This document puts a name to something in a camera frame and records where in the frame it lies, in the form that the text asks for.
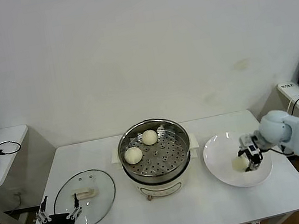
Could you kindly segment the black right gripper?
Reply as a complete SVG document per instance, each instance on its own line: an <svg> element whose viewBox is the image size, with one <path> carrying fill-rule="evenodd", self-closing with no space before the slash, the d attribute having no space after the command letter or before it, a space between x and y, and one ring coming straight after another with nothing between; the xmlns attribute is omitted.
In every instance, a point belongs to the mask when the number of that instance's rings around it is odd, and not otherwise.
<svg viewBox="0 0 299 224"><path fill-rule="evenodd" d="M238 157L246 154L246 157L249 160L249 165L246 168L247 172L257 170L261 164L262 156L260 149L258 148L257 144L255 143L254 136L247 135L240 137L240 144L238 151Z"/></svg>

